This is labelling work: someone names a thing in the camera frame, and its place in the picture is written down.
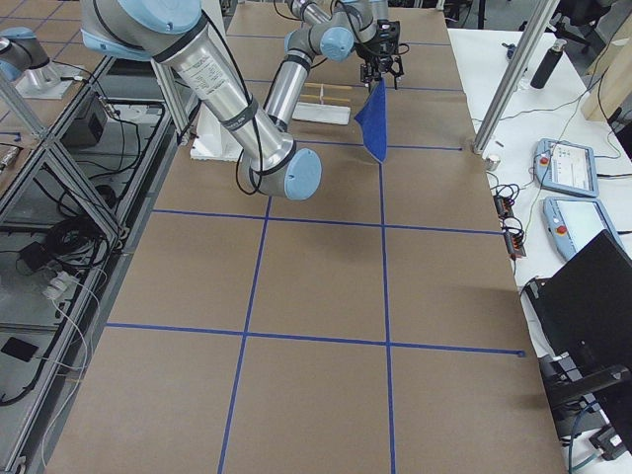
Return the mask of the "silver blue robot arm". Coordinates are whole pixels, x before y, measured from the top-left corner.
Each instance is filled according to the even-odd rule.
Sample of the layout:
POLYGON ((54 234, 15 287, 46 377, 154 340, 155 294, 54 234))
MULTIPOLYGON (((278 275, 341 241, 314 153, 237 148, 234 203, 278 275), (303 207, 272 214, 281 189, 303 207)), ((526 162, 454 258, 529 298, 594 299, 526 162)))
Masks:
POLYGON ((329 12, 316 1, 288 1, 286 5, 303 26, 285 37, 285 57, 264 104, 279 130, 287 131, 318 57, 342 62, 356 53, 363 60, 360 82, 367 87, 385 74, 395 79, 404 75, 400 23, 389 19, 386 1, 334 1, 329 12))
POLYGON ((239 78, 228 47, 209 35, 199 1, 83 1, 84 44, 103 55, 154 60, 176 71, 243 149, 241 176, 253 193, 291 200, 318 189, 316 152, 297 148, 239 78))

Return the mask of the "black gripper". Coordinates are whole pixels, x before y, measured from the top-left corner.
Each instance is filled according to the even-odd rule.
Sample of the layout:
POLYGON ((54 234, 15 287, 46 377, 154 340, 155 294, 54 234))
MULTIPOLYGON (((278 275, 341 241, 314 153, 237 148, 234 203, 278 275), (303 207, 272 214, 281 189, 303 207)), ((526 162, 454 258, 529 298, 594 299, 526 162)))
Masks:
MULTIPOLYGON (((372 39, 372 59, 385 63, 385 72, 393 79, 393 88, 399 87, 399 79, 405 74, 399 54, 400 22, 380 19, 376 22, 372 39)), ((360 66, 360 81, 372 83, 379 80, 379 70, 370 62, 360 66)))

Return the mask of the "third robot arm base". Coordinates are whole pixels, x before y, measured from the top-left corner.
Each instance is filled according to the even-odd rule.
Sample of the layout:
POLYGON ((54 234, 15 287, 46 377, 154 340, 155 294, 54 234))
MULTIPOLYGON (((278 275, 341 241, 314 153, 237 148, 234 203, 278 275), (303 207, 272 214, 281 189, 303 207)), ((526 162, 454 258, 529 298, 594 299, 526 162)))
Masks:
POLYGON ((61 79, 60 68, 26 27, 1 32, 1 73, 26 99, 61 100, 71 82, 61 79))

